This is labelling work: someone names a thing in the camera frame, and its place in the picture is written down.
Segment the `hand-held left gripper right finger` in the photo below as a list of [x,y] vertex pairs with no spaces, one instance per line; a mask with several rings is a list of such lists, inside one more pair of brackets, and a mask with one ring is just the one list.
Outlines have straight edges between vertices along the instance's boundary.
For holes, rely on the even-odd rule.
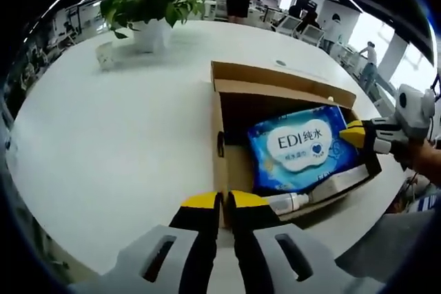
[[342,270],[324,244],[281,222],[260,196],[230,191],[227,214],[246,293],[379,293],[384,286]]

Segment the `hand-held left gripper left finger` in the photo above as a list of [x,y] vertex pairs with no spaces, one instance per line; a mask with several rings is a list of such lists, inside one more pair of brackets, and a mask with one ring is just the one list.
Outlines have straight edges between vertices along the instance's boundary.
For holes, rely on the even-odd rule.
[[71,284],[71,293],[206,293],[216,257],[221,193],[182,203],[169,225],[157,225],[120,250],[107,273]]

